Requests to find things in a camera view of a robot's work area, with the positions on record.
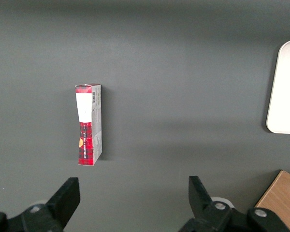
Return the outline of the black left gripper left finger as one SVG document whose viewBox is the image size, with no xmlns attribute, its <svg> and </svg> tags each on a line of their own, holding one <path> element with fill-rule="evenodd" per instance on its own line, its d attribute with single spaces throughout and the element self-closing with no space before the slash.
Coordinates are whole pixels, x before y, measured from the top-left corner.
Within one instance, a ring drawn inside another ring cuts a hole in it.
<svg viewBox="0 0 290 232">
<path fill-rule="evenodd" d="M 13 218 L 0 212 L 0 232 L 62 232 L 79 203 L 79 179 L 70 177 L 46 203 L 36 203 Z"/>
</svg>

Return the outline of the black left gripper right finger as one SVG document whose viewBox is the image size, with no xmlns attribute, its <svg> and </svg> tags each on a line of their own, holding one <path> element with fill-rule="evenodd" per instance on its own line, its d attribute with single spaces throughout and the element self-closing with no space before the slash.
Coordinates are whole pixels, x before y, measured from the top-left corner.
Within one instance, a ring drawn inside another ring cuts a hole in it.
<svg viewBox="0 0 290 232">
<path fill-rule="evenodd" d="M 194 217 L 181 232 L 289 232 L 290 229 L 273 211 L 250 208 L 244 214 L 223 201 L 214 201 L 198 176 L 188 180 L 188 199 Z"/>
</svg>

